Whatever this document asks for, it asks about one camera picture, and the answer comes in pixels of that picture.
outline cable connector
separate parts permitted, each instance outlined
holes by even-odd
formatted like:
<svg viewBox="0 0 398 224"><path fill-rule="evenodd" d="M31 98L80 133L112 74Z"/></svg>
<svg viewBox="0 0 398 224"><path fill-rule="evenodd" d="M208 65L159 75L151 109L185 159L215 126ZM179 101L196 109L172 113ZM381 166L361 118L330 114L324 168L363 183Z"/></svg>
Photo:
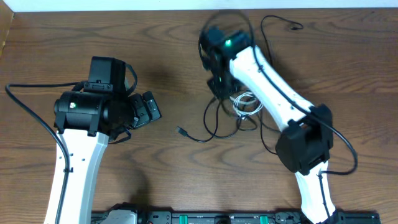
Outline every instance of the cable connector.
<svg viewBox="0 0 398 224"><path fill-rule="evenodd" d="M188 133L186 130L182 129L181 127L177 126L177 132L180 133L182 136L187 137Z"/></svg>

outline wooden table surface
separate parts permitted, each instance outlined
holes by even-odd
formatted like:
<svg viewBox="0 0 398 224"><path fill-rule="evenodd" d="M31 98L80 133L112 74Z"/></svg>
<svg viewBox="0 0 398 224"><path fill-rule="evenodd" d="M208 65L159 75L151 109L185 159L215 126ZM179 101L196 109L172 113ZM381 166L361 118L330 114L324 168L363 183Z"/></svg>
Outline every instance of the wooden table surface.
<svg viewBox="0 0 398 224"><path fill-rule="evenodd" d="M267 153L259 131L195 143L208 135L203 110L212 97L197 52L199 31L214 11L17 13L0 59L1 85L66 83L88 78L91 57L130 63L137 92L151 90L163 118L109 146L99 168L94 210L132 202L175 210L300 208L295 176ZM280 75L314 104L325 103L334 125L359 154L358 171L329 177L344 210L375 210L398 222L398 10L294 9L245 11L256 28L268 14L301 22L304 30L270 19L266 32ZM225 18L244 28L237 18ZM67 88L13 89L53 124L53 104ZM55 167L55 142L0 91L0 223L42 223ZM215 105L209 123L214 127ZM234 122L220 115L220 134ZM269 116L267 122L273 125ZM278 135L265 131L267 143ZM330 169L353 160L335 138Z"/></svg>

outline wood grain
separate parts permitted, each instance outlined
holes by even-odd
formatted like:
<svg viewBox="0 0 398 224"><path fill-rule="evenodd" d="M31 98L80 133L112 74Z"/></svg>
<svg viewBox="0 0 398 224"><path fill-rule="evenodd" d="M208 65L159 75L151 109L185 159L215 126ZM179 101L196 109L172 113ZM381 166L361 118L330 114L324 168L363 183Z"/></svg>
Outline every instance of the wood grain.
<svg viewBox="0 0 398 224"><path fill-rule="evenodd" d="M207 137L201 118L212 97L197 53L201 26L214 11L18 13L0 60L0 84L87 79L91 57L116 57L138 74L137 91L151 90L163 118L110 146L98 174L93 208L115 203L176 210L300 208L294 175L267 153L259 132L197 144L177 125ZM259 22L268 14L301 22L291 31L269 20L266 32L278 72L315 104L328 105L334 125L359 154L358 171L329 177L335 205L375 210L398 222L398 10L295 9L245 11L264 47ZM226 27L244 28L237 19ZM65 88L14 89L46 122ZM55 143L0 91L0 223L42 223L55 164ZM269 116L267 122L273 125ZM214 117L209 116L209 123ZM233 129L222 116L220 134ZM266 131L273 145L277 135ZM352 165L336 139L330 169Z"/></svg>

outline green button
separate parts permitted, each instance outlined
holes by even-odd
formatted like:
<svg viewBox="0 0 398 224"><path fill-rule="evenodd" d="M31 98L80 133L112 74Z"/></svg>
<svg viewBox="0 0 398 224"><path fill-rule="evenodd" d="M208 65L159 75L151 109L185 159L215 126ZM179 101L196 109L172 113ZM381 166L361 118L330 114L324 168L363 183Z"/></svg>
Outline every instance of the green button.
<svg viewBox="0 0 398 224"><path fill-rule="evenodd" d="M180 224L188 224L188 215L180 215Z"/></svg>
<svg viewBox="0 0 398 224"><path fill-rule="evenodd" d="M260 224L268 224L268 217L260 216Z"/></svg>

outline green light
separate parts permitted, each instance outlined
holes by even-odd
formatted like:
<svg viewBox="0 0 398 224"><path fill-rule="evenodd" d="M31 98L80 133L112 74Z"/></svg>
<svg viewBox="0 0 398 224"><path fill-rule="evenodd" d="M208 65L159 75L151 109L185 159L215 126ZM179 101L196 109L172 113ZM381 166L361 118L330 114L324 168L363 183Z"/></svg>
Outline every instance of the green light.
<svg viewBox="0 0 398 224"><path fill-rule="evenodd" d="M225 41L225 46L229 47L232 45L232 41L231 40L226 40Z"/></svg>

